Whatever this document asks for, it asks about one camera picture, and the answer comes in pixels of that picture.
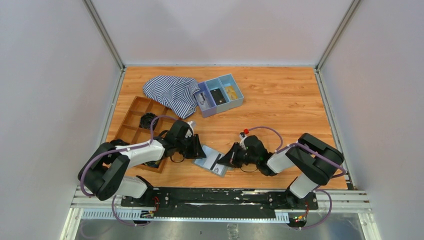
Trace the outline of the black striped white card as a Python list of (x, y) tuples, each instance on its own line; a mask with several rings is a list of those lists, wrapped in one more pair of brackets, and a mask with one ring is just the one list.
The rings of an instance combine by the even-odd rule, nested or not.
[(216, 167), (216, 165), (217, 165), (217, 163), (218, 163), (218, 160), (220, 160), (221, 159), (221, 157), (222, 157), (222, 154), (221, 153), (218, 153), (215, 157), (214, 157), (214, 159), (210, 162), (210, 170), (211, 171), (213, 171), (214, 169), (215, 169), (215, 167)]

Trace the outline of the grey card holder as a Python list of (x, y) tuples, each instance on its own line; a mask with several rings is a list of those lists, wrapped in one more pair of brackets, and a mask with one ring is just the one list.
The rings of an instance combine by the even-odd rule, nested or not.
[(205, 158), (197, 158), (192, 161), (192, 163), (212, 174), (215, 174), (219, 177), (224, 177), (227, 171), (232, 171), (234, 168), (225, 166), (223, 164), (219, 164), (218, 160), (220, 160), (224, 154), (207, 146), (202, 145), (202, 150), (205, 153)]

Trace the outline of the blue three-compartment box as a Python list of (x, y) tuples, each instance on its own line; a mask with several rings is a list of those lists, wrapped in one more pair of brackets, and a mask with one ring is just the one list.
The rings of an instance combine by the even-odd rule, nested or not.
[(203, 118), (240, 107), (244, 102), (244, 95), (231, 73), (200, 82), (198, 87), (194, 97)]

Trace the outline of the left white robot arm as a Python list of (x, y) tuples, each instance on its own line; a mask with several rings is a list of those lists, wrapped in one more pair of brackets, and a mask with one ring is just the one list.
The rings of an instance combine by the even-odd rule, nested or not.
[(114, 145), (102, 143), (78, 173), (80, 189), (88, 197), (100, 201), (114, 196), (147, 198), (153, 186), (141, 176), (127, 176), (126, 171), (147, 162), (162, 161), (178, 153), (183, 159), (202, 159), (194, 121), (177, 120), (164, 136), (154, 136), (143, 143)]

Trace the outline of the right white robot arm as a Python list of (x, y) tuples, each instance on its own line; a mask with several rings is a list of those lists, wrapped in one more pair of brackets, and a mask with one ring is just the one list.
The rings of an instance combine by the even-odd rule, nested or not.
[(300, 175), (282, 195), (271, 195), (268, 198), (270, 206), (274, 208), (295, 209), (309, 207), (311, 201), (307, 197), (314, 190), (327, 185), (331, 179), (345, 175), (346, 170), (342, 166), (344, 161), (339, 150), (309, 133), (304, 133), (296, 142), (275, 152), (268, 151), (255, 135), (242, 134), (241, 141), (235, 142), (217, 162), (238, 169), (253, 164), (267, 177), (297, 167), (301, 171)]

